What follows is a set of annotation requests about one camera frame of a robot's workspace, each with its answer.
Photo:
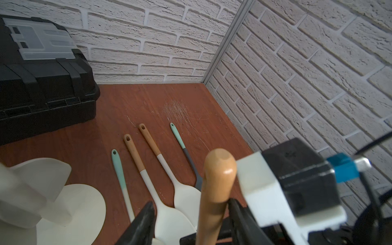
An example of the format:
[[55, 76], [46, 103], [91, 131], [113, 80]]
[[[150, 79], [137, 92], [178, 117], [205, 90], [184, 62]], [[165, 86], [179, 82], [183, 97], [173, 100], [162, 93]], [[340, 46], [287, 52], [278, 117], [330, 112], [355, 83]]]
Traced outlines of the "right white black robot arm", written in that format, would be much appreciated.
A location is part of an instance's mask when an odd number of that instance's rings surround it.
[[304, 144], [296, 143], [301, 154], [300, 163], [305, 165], [303, 169], [305, 193], [301, 195], [296, 208], [298, 215], [316, 214], [338, 207], [340, 202], [337, 196], [337, 184], [359, 179], [370, 199], [370, 204], [356, 220], [352, 233], [353, 242], [356, 245], [391, 244], [392, 240], [387, 238], [389, 235], [387, 224], [391, 222], [391, 217], [385, 218], [381, 208], [391, 199], [392, 192], [389, 190], [381, 196], [375, 194], [364, 174], [371, 168], [371, 163], [362, 156], [366, 151], [391, 137], [392, 134], [388, 133], [374, 140], [352, 157], [339, 153], [327, 159]]

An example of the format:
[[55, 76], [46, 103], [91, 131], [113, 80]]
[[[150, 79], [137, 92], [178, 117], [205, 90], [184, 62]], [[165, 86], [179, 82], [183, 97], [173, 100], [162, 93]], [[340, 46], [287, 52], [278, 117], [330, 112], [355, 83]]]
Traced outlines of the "grey spatula green handle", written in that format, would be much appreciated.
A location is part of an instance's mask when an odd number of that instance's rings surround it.
[[198, 172], [198, 170], [196, 168], [196, 165], [193, 162], [193, 160], [192, 160], [192, 158], [191, 158], [191, 156], [190, 156], [190, 154], [189, 154], [189, 152], [188, 152], [188, 150], [187, 150], [187, 148], [186, 148], [186, 146], [185, 146], [185, 144], [184, 144], [184, 142], [183, 142], [183, 140], [182, 140], [182, 138], [180, 136], [180, 133], [177, 130], [177, 128], [174, 125], [174, 123], [172, 123], [172, 122], [170, 123], [170, 128], [171, 128], [175, 138], [177, 139], [179, 145], [181, 146], [181, 148], [183, 150], [183, 153], [185, 154], [185, 156], [186, 156], [190, 166], [193, 169], [193, 172], [194, 172], [195, 177], [196, 177], [195, 188], [198, 189], [199, 191], [201, 191], [201, 189], [202, 189], [202, 181], [203, 181], [202, 177], [200, 176], [200, 174], [199, 174], [199, 172]]

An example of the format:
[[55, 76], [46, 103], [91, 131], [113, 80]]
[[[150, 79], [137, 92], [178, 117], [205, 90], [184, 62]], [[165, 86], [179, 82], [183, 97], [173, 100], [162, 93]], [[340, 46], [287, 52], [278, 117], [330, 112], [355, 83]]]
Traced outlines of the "cream slotted turner wooden handle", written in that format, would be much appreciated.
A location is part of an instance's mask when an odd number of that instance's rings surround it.
[[154, 139], [152, 138], [151, 134], [146, 128], [145, 124], [141, 123], [139, 124], [138, 127], [173, 183], [174, 190], [175, 190], [175, 194], [174, 194], [175, 208], [180, 210], [190, 220], [194, 228], [197, 230], [201, 192], [197, 190], [195, 187], [182, 184], [177, 180], [177, 178], [171, 171], [169, 165], [167, 164], [166, 160], [164, 159], [163, 155], [161, 154]]

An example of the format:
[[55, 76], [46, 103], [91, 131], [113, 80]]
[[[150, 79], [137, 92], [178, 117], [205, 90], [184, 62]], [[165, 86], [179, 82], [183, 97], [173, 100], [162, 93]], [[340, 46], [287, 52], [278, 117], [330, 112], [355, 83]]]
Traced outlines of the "cream ladle wooden handle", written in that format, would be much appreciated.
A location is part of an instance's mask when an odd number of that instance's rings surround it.
[[204, 162], [197, 245], [214, 245], [217, 242], [237, 174], [233, 155], [225, 149], [214, 149]]

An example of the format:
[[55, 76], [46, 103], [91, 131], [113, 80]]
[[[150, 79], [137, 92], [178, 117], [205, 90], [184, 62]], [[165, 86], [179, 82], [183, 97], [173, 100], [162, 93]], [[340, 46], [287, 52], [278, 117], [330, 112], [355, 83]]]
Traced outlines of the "cream spatula wooden handle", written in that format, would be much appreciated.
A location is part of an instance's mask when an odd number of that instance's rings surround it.
[[155, 238], [166, 245], [178, 245], [181, 238], [196, 233], [196, 229], [181, 211], [161, 201], [130, 134], [124, 135], [124, 142], [156, 204]]

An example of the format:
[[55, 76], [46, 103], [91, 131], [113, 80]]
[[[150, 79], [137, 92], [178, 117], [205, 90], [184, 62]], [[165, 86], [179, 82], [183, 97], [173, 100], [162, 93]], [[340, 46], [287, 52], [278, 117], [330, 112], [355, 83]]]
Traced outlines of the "cream spatula green handle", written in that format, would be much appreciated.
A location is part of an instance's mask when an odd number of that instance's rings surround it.
[[112, 163], [117, 175], [117, 179], [119, 181], [120, 184], [120, 188], [124, 197], [124, 201], [125, 201], [125, 205], [126, 205], [126, 209], [128, 212], [128, 216], [129, 216], [129, 220], [132, 223], [135, 219], [135, 214], [133, 212], [133, 208], [131, 205], [131, 201], [129, 198], [129, 193], [127, 190], [127, 185], [126, 185], [126, 180], [125, 180], [125, 176], [124, 176], [124, 172], [123, 172], [123, 167], [122, 167], [122, 163], [120, 160], [120, 156], [119, 153], [116, 149], [113, 149], [111, 151], [111, 158], [112, 158]]

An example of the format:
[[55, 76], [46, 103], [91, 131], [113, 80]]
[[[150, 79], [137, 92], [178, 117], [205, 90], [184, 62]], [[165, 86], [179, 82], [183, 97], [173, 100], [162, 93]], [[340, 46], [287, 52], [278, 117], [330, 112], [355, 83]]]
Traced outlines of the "cream utensil rack stand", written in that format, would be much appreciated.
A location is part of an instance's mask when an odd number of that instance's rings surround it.
[[91, 245], [106, 216], [102, 194], [66, 182], [71, 166], [36, 158], [1, 165], [2, 245]]

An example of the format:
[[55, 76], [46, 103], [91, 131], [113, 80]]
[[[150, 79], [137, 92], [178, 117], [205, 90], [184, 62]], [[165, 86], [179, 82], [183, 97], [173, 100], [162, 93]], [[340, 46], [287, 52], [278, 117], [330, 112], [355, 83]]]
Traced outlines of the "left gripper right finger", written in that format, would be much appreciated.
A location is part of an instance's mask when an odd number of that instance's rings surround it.
[[253, 216], [242, 207], [238, 200], [230, 198], [228, 209], [233, 245], [274, 244], [256, 223]]

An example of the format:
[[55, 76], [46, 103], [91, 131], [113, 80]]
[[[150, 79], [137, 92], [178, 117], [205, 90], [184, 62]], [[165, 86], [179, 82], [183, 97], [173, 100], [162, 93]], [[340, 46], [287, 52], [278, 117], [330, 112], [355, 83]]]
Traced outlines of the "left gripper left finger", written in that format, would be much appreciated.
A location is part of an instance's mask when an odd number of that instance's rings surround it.
[[151, 245], [154, 237], [155, 210], [149, 201], [115, 245]]

